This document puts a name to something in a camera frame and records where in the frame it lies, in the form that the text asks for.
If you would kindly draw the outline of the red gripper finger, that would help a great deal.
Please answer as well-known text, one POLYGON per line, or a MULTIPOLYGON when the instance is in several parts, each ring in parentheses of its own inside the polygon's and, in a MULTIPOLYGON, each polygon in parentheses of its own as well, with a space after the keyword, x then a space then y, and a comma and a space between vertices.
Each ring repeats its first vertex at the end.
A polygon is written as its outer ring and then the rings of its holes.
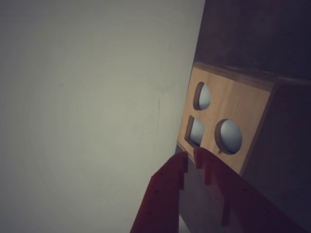
POLYGON ((179 232, 179 191, 187 172, 188 153, 181 151, 151 177, 130 232, 179 232))
POLYGON ((221 226, 229 232, 306 232, 212 152, 198 147, 193 154, 211 192, 221 226))

